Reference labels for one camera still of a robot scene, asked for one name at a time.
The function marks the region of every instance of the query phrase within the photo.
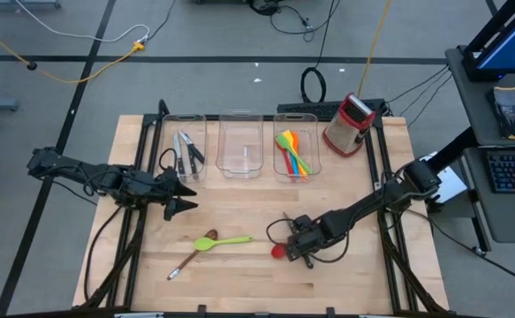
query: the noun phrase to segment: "computer monitor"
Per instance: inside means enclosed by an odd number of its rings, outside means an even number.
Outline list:
[[[507,1],[462,50],[470,80],[494,81],[515,73],[515,0]]]

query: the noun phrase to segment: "red ball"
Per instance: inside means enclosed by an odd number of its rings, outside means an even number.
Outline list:
[[[273,257],[276,259],[283,258],[286,255],[286,244],[279,243],[275,245],[271,250],[271,255],[273,255]]]

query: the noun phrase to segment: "red cheese grater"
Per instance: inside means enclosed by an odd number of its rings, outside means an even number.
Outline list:
[[[373,120],[375,112],[350,93],[339,105],[336,115],[324,129],[322,136],[330,148],[339,155],[348,157],[361,148],[363,137]]]

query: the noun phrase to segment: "desk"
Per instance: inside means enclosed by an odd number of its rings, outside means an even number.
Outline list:
[[[133,163],[142,116],[122,116],[110,153],[110,163]],[[385,118],[390,161],[397,169],[413,159],[403,118]],[[132,310],[195,312],[200,304],[208,311],[228,313],[271,312],[279,314],[322,314],[334,307],[338,314],[391,314],[376,214],[358,222],[351,231],[346,257],[335,264],[316,263],[307,269],[303,261],[274,260],[265,227],[283,217],[309,214],[316,217],[330,209],[347,207],[372,192],[365,148],[344,159],[320,143],[322,172],[309,184],[279,183],[272,168],[272,122],[264,123],[264,165],[259,178],[227,179],[216,167],[218,122],[208,121],[207,175],[200,184],[189,184],[198,192],[189,200],[197,209],[163,220],[163,207],[150,205],[141,248]],[[326,123],[319,124],[319,132]],[[375,152],[378,145],[374,138]],[[116,209],[110,198],[101,198],[90,241]],[[423,204],[413,209],[425,213]],[[92,259],[90,290],[105,278],[114,261],[122,215],[102,233]],[[447,308],[443,280],[434,241],[426,220],[405,213],[405,240],[413,272],[441,306]],[[254,236],[245,245],[218,246],[199,254],[172,281],[166,276],[193,250],[193,241],[215,228],[221,238],[243,234]],[[290,235],[285,224],[271,232],[273,238]],[[341,253],[344,243],[320,251],[324,258]],[[75,292],[75,305],[83,299],[83,263]],[[402,307],[407,308],[398,273]],[[126,274],[120,277],[117,304],[121,304]]]
[[[466,109],[471,127],[462,132],[450,145],[440,153],[446,153],[449,162],[461,155],[462,167],[466,177],[470,178],[469,188],[473,196],[475,217],[473,226],[477,233],[479,246],[489,251],[489,243],[484,231],[486,226],[481,219],[487,219],[491,237],[497,242],[515,243],[515,213],[508,214],[515,202],[515,194],[493,193],[488,183],[485,163],[477,147],[515,147],[515,140],[501,137],[493,110],[485,98],[485,93],[494,86],[515,87],[515,74],[506,75],[499,82],[472,82],[461,65],[463,56],[458,49],[445,51],[453,79],[458,87],[461,101]]]

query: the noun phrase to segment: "white cable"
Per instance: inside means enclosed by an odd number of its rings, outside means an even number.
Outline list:
[[[128,33],[130,33],[133,29],[135,29],[136,27],[145,27],[148,32],[143,35],[142,38],[140,38],[138,40],[138,42],[145,42],[148,37],[149,37],[149,32],[151,32],[151,30],[149,29],[149,26],[146,26],[146,25],[135,25],[135,26],[132,26],[130,27],[127,31],[123,32],[122,35],[120,35],[119,37],[117,37],[116,39],[113,39],[113,40],[104,40],[104,39],[99,39],[97,37],[94,37],[92,35],[78,35],[78,34],[68,34],[68,33],[64,33],[64,32],[59,32],[57,30],[54,30],[52,28],[50,28],[48,25],[46,25],[45,23],[43,23],[41,20],[39,20],[37,17],[34,16],[34,14],[32,12],[30,12],[25,5],[23,5],[20,0],[16,0],[16,2],[19,4],[19,6],[21,7],[21,9],[23,9],[25,12],[27,12],[27,14],[29,14],[32,18],[35,19],[35,21],[39,22],[39,24],[41,24],[42,26],[44,26],[45,28],[47,28],[49,31],[51,31],[52,33],[54,34],[59,34],[59,35],[64,35],[64,36],[71,36],[71,37],[76,37],[76,38],[86,38],[86,39],[92,39],[92,40],[96,40],[96,41],[100,41],[100,42],[116,42],[118,40],[120,40],[121,38],[123,38],[124,36],[126,36]]]

